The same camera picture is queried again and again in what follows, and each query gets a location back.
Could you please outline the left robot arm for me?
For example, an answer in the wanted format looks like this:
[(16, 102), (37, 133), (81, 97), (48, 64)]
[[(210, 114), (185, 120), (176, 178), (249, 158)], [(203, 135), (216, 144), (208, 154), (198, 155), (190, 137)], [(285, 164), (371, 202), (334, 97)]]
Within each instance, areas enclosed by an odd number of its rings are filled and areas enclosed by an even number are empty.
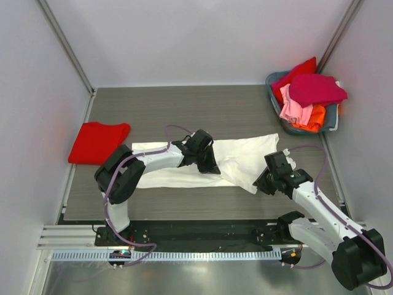
[(119, 146), (95, 172), (95, 181), (103, 195), (105, 226), (98, 229), (100, 243), (132, 245), (128, 199), (142, 176), (166, 169), (196, 165), (199, 173), (219, 175), (212, 136), (199, 129), (184, 139), (168, 141), (165, 146), (132, 150)]

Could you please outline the white printed t shirt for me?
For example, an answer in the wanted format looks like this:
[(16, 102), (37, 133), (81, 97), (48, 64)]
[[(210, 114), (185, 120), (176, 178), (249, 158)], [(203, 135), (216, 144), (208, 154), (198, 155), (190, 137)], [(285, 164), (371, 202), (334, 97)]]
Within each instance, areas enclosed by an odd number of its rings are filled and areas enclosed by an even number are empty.
[(166, 168), (142, 176), (138, 189), (240, 187), (256, 194), (254, 181), (267, 167), (265, 156), (277, 151), (279, 135), (273, 133), (238, 140), (217, 140), (213, 144), (219, 175), (201, 174), (196, 165)]

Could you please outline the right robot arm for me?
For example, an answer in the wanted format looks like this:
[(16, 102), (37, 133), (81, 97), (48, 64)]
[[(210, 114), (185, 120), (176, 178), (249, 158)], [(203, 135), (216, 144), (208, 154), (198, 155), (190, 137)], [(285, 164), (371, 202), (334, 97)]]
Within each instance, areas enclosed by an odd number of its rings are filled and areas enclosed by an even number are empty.
[(298, 211), (280, 216), (276, 229), (280, 241), (304, 243), (330, 265), (338, 282), (350, 291), (362, 285), (380, 290), (392, 287), (392, 283), (372, 284), (373, 280), (392, 273), (383, 237), (377, 230), (366, 230), (345, 215), (306, 171), (294, 169), (289, 152), (268, 154), (265, 162), (267, 166), (254, 186), (268, 195), (283, 193), (317, 222), (313, 224)]

